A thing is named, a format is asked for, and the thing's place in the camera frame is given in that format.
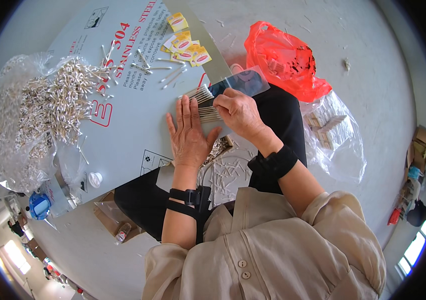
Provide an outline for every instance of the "finger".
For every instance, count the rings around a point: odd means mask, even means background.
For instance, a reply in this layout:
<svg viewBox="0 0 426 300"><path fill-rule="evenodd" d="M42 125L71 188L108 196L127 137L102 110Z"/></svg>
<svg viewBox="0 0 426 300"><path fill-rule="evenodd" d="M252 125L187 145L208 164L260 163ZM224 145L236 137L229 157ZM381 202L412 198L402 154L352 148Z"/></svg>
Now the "finger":
<svg viewBox="0 0 426 300"><path fill-rule="evenodd" d="M183 107L183 128L191 128L191 110L189 109L189 98L185 94L181 98L181 106Z"/></svg>
<svg viewBox="0 0 426 300"><path fill-rule="evenodd" d="M176 123L178 131L183 130L183 107L181 106L181 99L176 102Z"/></svg>
<svg viewBox="0 0 426 300"><path fill-rule="evenodd" d="M173 116L170 113L166 114L166 124L168 125L168 131L170 132L170 137L173 138L176 133L176 129L174 128Z"/></svg>
<svg viewBox="0 0 426 300"><path fill-rule="evenodd" d="M210 133L206 137L206 143L208 144L210 151L213 148L214 142L218 139L221 130L223 130L221 127L215 127L210 131Z"/></svg>
<svg viewBox="0 0 426 300"><path fill-rule="evenodd" d="M220 116L223 118L223 120L228 117L231 117L229 110L227 110L226 108L222 106L216 106L216 110L218 111Z"/></svg>
<svg viewBox="0 0 426 300"><path fill-rule="evenodd" d="M193 98L189 104L191 110L191 126L196 129L201 129L201 121L199 120L198 101Z"/></svg>
<svg viewBox="0 0 426 300"><path fill-rule="evenodd" d="M231 87L228 87L224 90L223 95L228 96L230 98L234 98L236 96L242 96L244 93L241 93L240 91L237 91Z"/></svg>
<svg viewBox="0 0 426 300"><path fill-rule="evenodd" d="M232 102L232 99L230 97L221 94L221 95L218 95L216 99L214 99L213 106L214 107L222 106L226 108L227 110L229 110L231 106L231 102Z"/></svg>

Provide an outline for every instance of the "woman's right hand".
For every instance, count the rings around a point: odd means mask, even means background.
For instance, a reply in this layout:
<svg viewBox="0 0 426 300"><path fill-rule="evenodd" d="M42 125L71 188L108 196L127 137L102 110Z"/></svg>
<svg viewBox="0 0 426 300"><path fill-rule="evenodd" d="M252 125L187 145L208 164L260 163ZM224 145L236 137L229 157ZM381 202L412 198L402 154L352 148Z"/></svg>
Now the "woman's right hand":
<svg viewBox="0 0 426 300"><path fill-rule="evenodd" d="M268 127L259 117L258 107L253 98L232 88L224 90L223 94L214 99L216 108L224 123L235 133L252 141Z"/></svg>

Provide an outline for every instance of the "black strap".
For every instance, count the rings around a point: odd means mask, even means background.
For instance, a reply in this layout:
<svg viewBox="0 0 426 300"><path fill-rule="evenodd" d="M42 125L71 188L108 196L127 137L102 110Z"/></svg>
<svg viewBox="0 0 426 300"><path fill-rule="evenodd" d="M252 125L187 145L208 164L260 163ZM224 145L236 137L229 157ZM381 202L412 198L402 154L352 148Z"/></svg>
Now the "black strap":
<svg viewBox="0 0 426 300"><path fill-rule="evenodd" d="M197 189L170 189L170 197L177 200L185 201L188 206L196 206L199 204L200 191Z"/></svg>
<svg viewBox="0 0 426 300"><path fill-rule="evenodd" d="M175 212L178 212L178 213L182 213L184 215L188 215L197 221L199 220L199 217L200 217L199 212L193 207L187 206L183 203L176 202L173 200L166 201L166 208L174 210Z"/></svg>

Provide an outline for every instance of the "bundle of cotton swabs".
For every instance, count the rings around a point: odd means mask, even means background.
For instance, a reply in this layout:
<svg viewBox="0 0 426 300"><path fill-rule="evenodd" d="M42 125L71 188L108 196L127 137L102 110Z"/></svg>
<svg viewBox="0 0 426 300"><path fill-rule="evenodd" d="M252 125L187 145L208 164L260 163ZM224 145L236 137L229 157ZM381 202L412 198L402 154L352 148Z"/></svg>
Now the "bundle of cotton swabs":
<svg viewBox="0 0 426 300"><path fill-rule="evenodd" d="M206 84L185 93L185 95L189 97L190 101L195 98L198 104L205 103L214 98L208 87L206 87ZM213 106L200 107L198 108L198 112L201 123L219 121L222 119Z"/></svg>

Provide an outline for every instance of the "sleeve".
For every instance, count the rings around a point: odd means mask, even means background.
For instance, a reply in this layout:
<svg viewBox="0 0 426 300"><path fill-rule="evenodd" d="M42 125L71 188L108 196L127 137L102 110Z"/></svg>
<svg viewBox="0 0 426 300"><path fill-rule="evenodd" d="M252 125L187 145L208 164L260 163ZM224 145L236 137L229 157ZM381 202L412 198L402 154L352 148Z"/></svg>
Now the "sleeve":
<svg viewBox="0 0 426 300"><path fill-rule="evenodd" d="M325 192L306 208L301 219L342 251L348 263L363 273L372 288L381 294L386 283L385 258L354 195L344 191Z"/></svg>
<svg viewBox="0 0 426 300"><path fill-rule="evenodd" d="M145 257L146 283L141 299L176 299L188 250L164 243L151 248Z"/></svg>

